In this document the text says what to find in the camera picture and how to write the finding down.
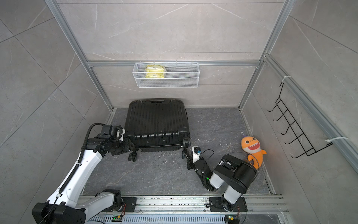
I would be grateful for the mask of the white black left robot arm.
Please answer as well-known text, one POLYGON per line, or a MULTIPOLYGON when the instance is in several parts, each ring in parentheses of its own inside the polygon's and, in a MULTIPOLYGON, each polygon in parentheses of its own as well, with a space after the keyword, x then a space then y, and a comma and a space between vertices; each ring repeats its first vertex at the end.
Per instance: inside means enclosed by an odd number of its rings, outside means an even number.
POLYGON ((106 154, 120 155, 134 149, 124 135, 121 126, 92 124, 70 172, 46 202, 37 203, 32 209, 35 222, 84 224, 104 210, 124 213, 126 205, 120 190, 106 189, 84 203, 78 202, 90 175, 106 154))

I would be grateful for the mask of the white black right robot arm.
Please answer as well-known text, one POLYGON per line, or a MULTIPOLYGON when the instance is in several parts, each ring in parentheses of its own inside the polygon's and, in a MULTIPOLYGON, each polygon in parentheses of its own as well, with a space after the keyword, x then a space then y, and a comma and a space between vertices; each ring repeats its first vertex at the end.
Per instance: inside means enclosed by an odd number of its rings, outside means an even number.
POLYGON ((237 203, 241 196, 247 193, 259 169, 232 155, 224 155, 215 169, 211 170, 202 154, 204 152, 201 148, 194 146, 190 151, 183 149, 181 157, 186 159, 187 169, 195 171, 203 187, 208 191, 214 192, 223 184, 227 184, 227 189, 220 198, 219 210, 239 210, 237 203))

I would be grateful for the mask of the black hard-shell suitcase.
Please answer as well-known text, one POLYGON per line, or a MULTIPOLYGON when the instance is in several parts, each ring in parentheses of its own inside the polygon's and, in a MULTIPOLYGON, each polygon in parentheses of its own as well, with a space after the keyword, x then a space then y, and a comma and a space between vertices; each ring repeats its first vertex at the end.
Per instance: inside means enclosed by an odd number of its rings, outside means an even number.
POLYGON ((182 149, 186 156, 191 146, 188 115, 179 99, 144 99, 129 104, 124 139, 134 145, 129 161, 137 160, 137 151, 161 152, 182 149))

